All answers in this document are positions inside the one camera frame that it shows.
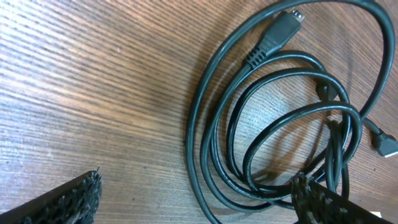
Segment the usb cable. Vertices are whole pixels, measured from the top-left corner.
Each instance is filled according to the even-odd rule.
[[[310,113],[329,110],[340,110],[343,112],[343,119],[341,123],[336,121],[329,122],[330,139],[329,143],[314,160],[304,167],[300,173],[307,175],[316,182],[326,181],[326,186],[333,192],[340,179],[342,180],[343,190],[341,195],[344,198],[349,196],[349,179],[347,163],[354,156],[362,135],[362,125],[365,124],[374,133],[374,145],[379,149],[386,149],[389,147],[397,148],[397,142],[392,136],[382,134],[383,132],[366,117],[379,99],[391,71],[392,62],[394,59],[395,50],[395,34],[392,22],[385,12],[385,10],[374,1],[365,0],[339,0],[338,2],[345,2],[359,6],[372,14],[378,21],[384,41],[384,53],[382,56],[381,69],[377,78],[376,85],[369,96],[366,104],[358,111],[349,103],[348,94],[339,80],[330,75],[322,65],[322,63],[314,56],[298,51],[298,50],[281,50],[281,48],[296,34],[301,28],[301,22],[305,16],[298,10],[285,12],[284,10],[296,7],[301,4],[321,2],[317,0],[300,0],[300,1],[278,1],[265,9],[255,13],[236,30],[234,30],[229,37],[220,45],[218,50],[214,53],[208,65],[203,72],[202,77],[198,83],[197,89],[193,96],[190,112],[187,119],[187,129],[185,136],[186,147],[186,162],[187,169],[192,185],[193,192],[198,200],[199,206],[203,213],[212,223],[220,223],[220,221],[211,212],[206,200],[202,194],[201,187],[198,182],[198,176],[194,163],[194,144],[195,131],[198,119],[198,112],[203,101],[203,95],[208,87],[208,84],[217,69],[219,63],[224,56],[229,52],[232,46],[255,25],[270,18],[270,16],[280,13],[274,22],[261,35],[258,43],[250,51],[241,68],[233,75],[231,81],[223,90],[221,96],[214,104],[212,111],[206,118],[206,126],[201,137],[200,144],[200,169],[203,174],[207,187],[211,190],[213,195],[228,208],[239,212],[255,213],[267,210],[275,205],[294,209],[292,204],[283,199],[290,196],[291,183],[270,186],[262,185],[255,182],[251,174],[251,162],[260,148],[261,144],[267,138],[277,131],[283,125],[302,118]],[[235,182],[224,169],[218,155],[217,144],[217,127],[223,110],[227,102],[231,99],[232,94],[240,84],[242,84],[248,76],[253,72],[267,65],[268,63],[277,60],[295,59],[308,62],[311,68],[288,68],[270,73],[251,84],[244,93],[240,96],[236,103],[234,110],[229,119],[226,137],[226,161],[229,171],[240,181],[239,184]],[[243,159],[243,167],[239,169],[234,158],[234,135],[239,121],[240,114],[243,110],[247,100],[262,86],[280,80],[281,78],[306,76],[314,78],[317,85],[317,93],[321,99],[320,102],[304,106],[293,110],[279,119],[272,122],[267,128],[253,140],[246,151]],[[333,101],[335,96],[339,96],[339,101]],[[346,143],[349,141],[347,150],[344,150]],[[238,202],[230,200],[224,195],[216,186],[209,170],[209,159],[211,159],[218,175],[226,185],[231,187],[235,192],[261,202],[259,205],[242,205]],[[315,170],[316,166],[324,161],[321,168]]]

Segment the wooden table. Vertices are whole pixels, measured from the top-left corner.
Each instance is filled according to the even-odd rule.
[[[379,2],[397,25],[398,2]],[[240,23],[268,4],[2,1],[0,213],[99,166],[103,196],[96,223],[208,223],[193,196],[183,158],[188,107],[212,53]],[[362,107],[381,63],[376,21],[345,4],[298,9],[306,19],[285,49],[318,57],[344,83],[352,104]],[[220,93],[266,24],[250,32],[222,62],[206,99]],[[273,63],[256,72],[240,92],[271,71],[298,66],[305,65]],[[395,63],[369,115],[396,137],[397,69]],[[312,80],[288,78],[257,92],[238,126],[238,164],[260,130],[286,112],[318,101],[314,89]],[[253,169],[273,184],[289,179],[326,145],[323,116],[313,114],[274,134],[257,154]],[[349,171],[350,200],[398,223],[398,157],[379,156],[365,130]],[[297,220],[294,211],[281,208],[236,213],[202,186],[225,223]],[[246,200],[219,186],[231,199]]]

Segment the wire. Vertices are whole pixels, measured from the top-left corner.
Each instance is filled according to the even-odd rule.
[[[215,215],[211,212],[209,206],[207,205],[205,198],[202,194],[198,176],[194,163],[194,143],[195,143],[195,131],[198,120],[198,112],[203,101],[203,96],[206,92],[208,84],[217,69],[219,63],[222,61],[224,56],[229,52],[232,46],[249,30],[251,30],[255,25],[264,21],[270,16],[288,9],[290,7],[295,7],[301,4],[311,3],[311,2],[321,2],[316,0],[301,0],[301,1],[280,1],[272,4],[265,9],[255,13],[245,22],[243,22],[236,30],[230,34],[226,40],[220,45],[218,50],[214,53],[211,60],[203,72],[200,78],[197,89],[192,99],[189,115],[187,118],[187,129],[185,136],[186,144],[186,163],[188,174],[190,177],[190,182],[192,185],[193,192],[198,200],[199,206],[203,210],[203,213],[212,223],[221,223]],[[317,181],[326,180],[327,187],[330,190],[335,191],[342,178],[343,191],[342,196],[348,198],[349,195],[349,180],[348,180],[348,168],[347,163],[354,156],[358,144],[361,140],[362,133],[362,120],[368,115],[370,110],[376,104],[379,99],[389,76],[392,67],[392,61],[394,58],[395,50],[395,34],[392,26],[392,22],[388,17],[385,10],[375,3],[374,1],[365,0],[340,0],[338,2],[345,2],[359,6],[369,13],[371,13],[379,23],[382,36],[384,41],[384,53],[382,56],[381,69],[379,76],[377,78],[376,84],[373,88],[371,95],[369,96],[367,102],[362,107],[361,111],[358,112],[354,107],[349,104],[349,98],[347,92],[345,91],[343,85],[333,76],[325,71],[324,66],[320,63],[318,59],[314,56],[300,51],[280,51],[267,57],[258,66],[253,67],[248,63],[244,63],[243,66],[234,75],[232,80],[227,84],[226,88],[223,90],[221,96],[218,98],[216,104],[214,105],[209,117],[206,119],[206,126],[203,132],[200,145],[200,168],[205,179],[205,182],[214,196],[229,208],[237,210],[239,212],[254,213],[267,210],[274,205],[293,208],[291,203],[285,202],[282,199],[290,195],[290,184],[280,185],[280,186],[270,186],[261,185],[256,183],[251,176],[251,161],[259,149],[260,145],[276,130],[291,122],[295,119],[299,119],[310,113],[317,111],[326,110],[341,110],[343,112],[343,121],[340,124],[337,122],[330,123],[331,138],[329,144],[325,150],[323,150],[314,160],[306,167],[304,167],[301,172],[305,175],[310,175],[316,166],[325,159],[325,163],[316,170],[312,177]],[[271,74],[268,74],[256,82],[254,82],[246,91],[241,95],[236,106],[231,115],[231,119],[227,130],[227,166],[228,169],[236,176],[236,178],[248,187],[242,187],[236,183],[224,170],[219,155],[218,155],[218,143],[217,143],[217,126],[221,117],[221,114],[231,98],[231,95],[237,89],[237,87],[242,84],[248,76],[255,72],[261,66],[265,66],[268,63],[274,62],[276,60],[282,59],[299,59],[308,62],[313,68],[290,68],[285,70],[280,70]],[[321,79],[323,82],[332,85],[333,88],[338,93],[340,101],[326,101],[314,103],[312,105],[304,106],[302,108],[291,111],[281,118],[270,124],[265,130],[263,130],[258,137],[250,145],[244,160],[243,160],[243,171],[240,171],[235,163],[234,159],[234,134],[236,130],[236,125],[239,120],[239,116],[242,109],[249,99],[249,97],[260,87],[278,80],[281,78],[292,77],[292,76],[308,76],[312,78]],[[344,152],[345,144],[348,140],[348,136],[352,132],[351,141]],[[208,156],[210,154],[212,163],[214,164],[218,175],[223,179],[223,181],[231,187],[237,193],[247,196],[249,198],[256,199],[262,204],[249,206],[241,205],[227,198],[215,185],[214,180],[210,174]]]

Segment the wood grain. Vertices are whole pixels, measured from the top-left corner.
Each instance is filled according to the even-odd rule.
[[[379,2],[397,25],[398,2]],[[104,189],[97,223],[208,223],[192,194],[183,159],[190,99],[219,44],[270,3],[1,1],[0,213],[99,166]],[[312,4],[299,10],[306,20],[285,48],[318,57],[344,83],[352,104],[362,107],[381,63],[382,39],[376,21],[346,4]],[[267,23],[239,41],[221,63],[206,94],[207,106]],[[305,65],[286,61],[262,68],[239,89],[232,105],[255,79],[297,66]],[[397,69],[395,63],[369,115],[395,135]],[[238,164],[267,124],[318,101],[314,89],[307,78],[288,78],[259,90],[238,125]],[[323,119],[322,114],[313,114],[274,134],[253,162],[257,175],[278,184],[304,166],[326,144]],[[227,121],[225,117],[221,133]],[[364,131],[349,171],[350,199],[398,222],[398,157],[380,157]],[[246,200],[215,179],[231,199]],[[236,213],[202,186],[213,211],[225,223],[297,219],[293,211],[281,208],[253,215]]]

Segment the metal connector tip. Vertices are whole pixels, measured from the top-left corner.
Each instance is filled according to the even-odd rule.
[[[302,21],[304,20],[304,18],[305,18],[304,14],[302,14],[300,11],[298,11],[298,10],[296,10],[296,9],[291,10],[290,13],[291,13],[291,15],[293,15],[294,18],[295,18],[297,21],[299,21],[299,22],[302,22]]]

